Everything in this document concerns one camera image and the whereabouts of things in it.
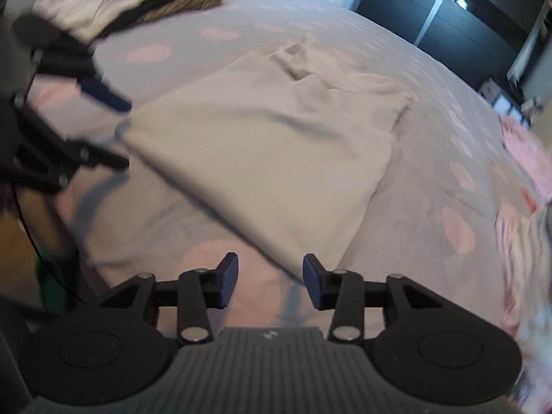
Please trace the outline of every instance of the white logo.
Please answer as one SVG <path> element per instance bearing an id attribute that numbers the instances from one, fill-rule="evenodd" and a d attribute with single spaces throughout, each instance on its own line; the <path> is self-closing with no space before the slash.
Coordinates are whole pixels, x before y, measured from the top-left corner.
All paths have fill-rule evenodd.
<path id="1" fill-rule="evenodd" d="M 263 333 L 263 336 L 266 339 L 274 339 L 278 337 L 278 333 L 275 332 L 274 330 L 270 330 L 269 332 Z"/>

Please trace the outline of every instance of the gray bedsheet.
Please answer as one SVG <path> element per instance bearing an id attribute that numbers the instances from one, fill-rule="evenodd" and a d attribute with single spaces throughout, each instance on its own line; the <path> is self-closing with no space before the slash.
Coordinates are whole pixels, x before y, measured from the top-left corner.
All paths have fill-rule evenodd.
<path id="1" fill-rule="evenodd" d="M 504 201 L 528 213 L 520 189 L 532 189 L 501 146 L 498 115 L 413 45 L 322 0 L 225 0 L 218 9 L 113 35 L 98 44 L 96 59 L 139 107 L 251 49 L 271 52 L 306 32 L 355 69 L 402 82 L 415 98 L 395 126 L 387 174 L 339 267 L 372 280 L 403 273 L 499 325 L 496 214 Z M 123 150 L 113 137 L 121 118 L 80 96 L 72 82 L 41 78 L 31 99 L 63 134 Z M 137 157 L 124 175 L 80 171 L 58 205 L 109 285 L 143 271 L 174 279 L 213 267 L 231 250 L 239 254 L 240 277 L 219 323 L 328 325 L 331 313 L 315 312 L 299 281 Z M 366 333 L 377 334 L 380 313 L 367 310 L 366 317 Z"/>

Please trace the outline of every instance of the mattress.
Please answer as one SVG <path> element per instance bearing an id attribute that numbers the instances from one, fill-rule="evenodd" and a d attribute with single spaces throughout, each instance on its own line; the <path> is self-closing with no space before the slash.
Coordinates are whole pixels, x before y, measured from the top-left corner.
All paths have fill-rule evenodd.
<path id="1" fill-rule="evenodd" d="M 305 33 L 356 70 L 401 82 L 414 98 L 394 128 L 387 173 L 338 267 L 366 280 L 404 274 L 500 325 L 497 212 L 508 202 L 529 214 L 521 189 L 534 190 L 502 147 L 498 115 L 441 63 L 322 0 L 224 0 L 220 8 L 114 34 L 97 44 L 95 58 L 110 84 L 140 107 L 252 49 L 270 53 Z M 74 82 L 40 77 L 30 100 L 63 135 L 129 154 L 114 136 L 123 119 L 80 95 Z M 215 328 L 313 325 L 327 331 L 331 312 L 311 307 L 301 281 L 139 157 L 130 158 L 125 174 L 79 171 L 57 199 L 88 265 L 107 285 L 139 272 L 176 279 L 236 252 L 238 284 L 229 308 L 213 314 Z M 174 334 L 173 315 L 165 312 L 161 321 L 167 334 Z M 382 328 L 380 311 L 367 309 L 366 335 Z"/>

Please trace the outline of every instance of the bedsheet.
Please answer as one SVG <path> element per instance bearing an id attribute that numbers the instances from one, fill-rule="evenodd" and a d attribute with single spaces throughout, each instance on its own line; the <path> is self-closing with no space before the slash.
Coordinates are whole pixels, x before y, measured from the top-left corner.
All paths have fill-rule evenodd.
<path id="1" fill-rule="evenodd" d="M 413 45 L 322 0 L 224 0 L 217 9 L 112 35 L 97 44 L 96 60 L 110 84 L 140 107 L 251 49 L 270 53 L 305 33 L 356 70 L 401 82 L 414 98 L 394 128 L 387 173 L 339 267 L 379 281 L 405 274 L 499 325 L 496 215 L 504 202 L 529 214 L 520 189 L 534 190 L 502 148 L 498 115 Z M 62 134 L 128 153 L 114 139 L 121 118 L 79 95 L 73 82 L 37 79 L 30 98 Z M 138 272 L 175 279 L 187 269 L 214 267 L 233 251 L 238 284 L 230 307 L 213 315 L 216 326 L 329 326 L 331 312 L 312 309 L 299 280 L 136 156 L 126 174 L 79 171 L 57 203 L 108 285 Z M 164 315 L 161 326 L 169 332 L 171 314 Z M 367 309 L 366 335 L 382 327 L 380 311 Z"/>

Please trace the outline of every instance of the green object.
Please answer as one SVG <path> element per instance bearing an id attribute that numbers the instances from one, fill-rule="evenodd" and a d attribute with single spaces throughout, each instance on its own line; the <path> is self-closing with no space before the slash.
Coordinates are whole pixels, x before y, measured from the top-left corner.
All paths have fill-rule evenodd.
<path id="1" fill-rule="evenodd" d="M 78 253 L 64 260 L 57 259 L 47 250 L 41 250 L 40 254 L 44 262 L 37 257 L 35 268 L 42 305 L 50 313 L 64 314 L 75 308 L 76 304 Z M 56 281 L 52 274 L 55 274 L 69 292 Z"/>

